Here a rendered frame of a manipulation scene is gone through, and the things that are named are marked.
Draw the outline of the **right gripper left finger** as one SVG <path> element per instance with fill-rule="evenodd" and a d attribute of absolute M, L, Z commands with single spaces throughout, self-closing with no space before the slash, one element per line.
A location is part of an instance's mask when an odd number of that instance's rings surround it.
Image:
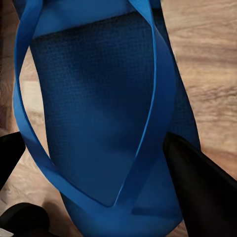
<path fill-rule="evenodd" d="M 0 137 L 0 191 L 25 150 L 20 131 Z"/>

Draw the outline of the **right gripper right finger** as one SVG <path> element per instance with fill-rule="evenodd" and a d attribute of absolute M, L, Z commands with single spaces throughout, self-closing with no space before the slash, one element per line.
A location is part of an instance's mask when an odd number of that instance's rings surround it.
<path fill-rule="evenodd" d="M 162 148 L 189 237 L 237 237 L 237 181 L 180 135 Z"/>

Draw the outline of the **sandal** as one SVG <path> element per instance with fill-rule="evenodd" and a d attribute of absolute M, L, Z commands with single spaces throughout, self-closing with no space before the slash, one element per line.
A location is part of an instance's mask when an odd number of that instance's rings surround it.
<path fill-rule="evenodd" d="M 14 113 L 29 153 L 84 237 L 165 237 L 183 215 L 166 132 L 201 151 L 160 0 L 12 0 Z M 27 117 L 31 49 L 49 156 Z"/>

